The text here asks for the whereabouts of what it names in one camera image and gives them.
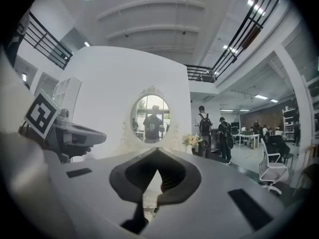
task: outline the ornate mirror frame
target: ornate mirror frame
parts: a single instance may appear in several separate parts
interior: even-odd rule
[[[140,99],[149,95],[158,96],[162,98],[167,104],[167,107],[169,109],[169,114],[170,114],[169,130],[167,131],[165,137],[163,137],[162,140],[156,143],[145,143],[139,140],[137,136],[135,135],[132,122],[131,122],[132,112],[135,105],[140,101]],[[130,105],[128,119],[126,122],[123,123],[123,125],[124,125],[123,127],[124,133],[121,138],[122,153],[135,151],[141,148],[153,148],[153,147],[166,147],[166,148],[172,148],[176,150],[180,149],[180,144],[178,140],[178,125],[175,123],[174,108],[170,105],[169,102],[167,102],[167,100],[164,97],[164,94],[154,86],[150,86],[146,89],[143,89],[143,91],[140,92],[139,96]]]

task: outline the man with backpack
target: man with backpack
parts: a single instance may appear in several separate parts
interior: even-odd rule
[[[218,134],[220,135],[220,151],[222,158],[226,159],[225,164],[229,165],[231,159],[230,149],[232,148],[231,126],[225,121],[224,117],[221,117],[219,122]]]
[[[195,126],[197,127],[198,136],[203,138],[203,141],[198,146],[198,156],[208,157],[211,152],[211,136],[210,130],[212,123],[205,112],[204,106],[200,106],[199,114],[196,116]]]

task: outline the flower vase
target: flower vase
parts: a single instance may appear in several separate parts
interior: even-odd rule
[[[184,145],[184,152],[188,153],[188,154],[192,154],[191,152],[191,145]]]

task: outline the white office chair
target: white office chair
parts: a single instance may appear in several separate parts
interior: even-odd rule
[[[268,191],[275,190],[281,195],[282,192],[273,185],[278,181],[288,180],[288,168],[282,163],[277,163],[278,159],[280,158],[279,153],[268,154],[263,139],[261,139],[261,143],[263,144],[265,155],[263,161],[259,164],[259,180],[271,183],[270,185],[264,185],[263,188],[267,188]],[[278,158],[275,163],[270,163],[269,156],[278,156]]]

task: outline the black railing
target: black railing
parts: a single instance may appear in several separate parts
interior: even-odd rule
[[[24,39],[54,64],[64,70],[72,57],[72,52],[60,43],[30,12],[30,24]]]
[[[211,68],[206,66],[187,66],[188,80],[198,82],[215,82],[215,75]]]
[[[232,63],[237,60],[240,54],[244,50],[246,50],[246,48],[252,43],[252,41],[263,29],[264,24],[279,2],[279,0],[268,0],[266,7],[264,7],[265,1],[266,0],[262,0],[261,3],[259,3],[259,0],[253,1],[253,4],[251,5],[244,21],[241,23],[236,34],[231,39],[230,43],[228,44],[220,58],[212,67],[212,70],[214,72],[213,75],[216,76],[216,80]]]

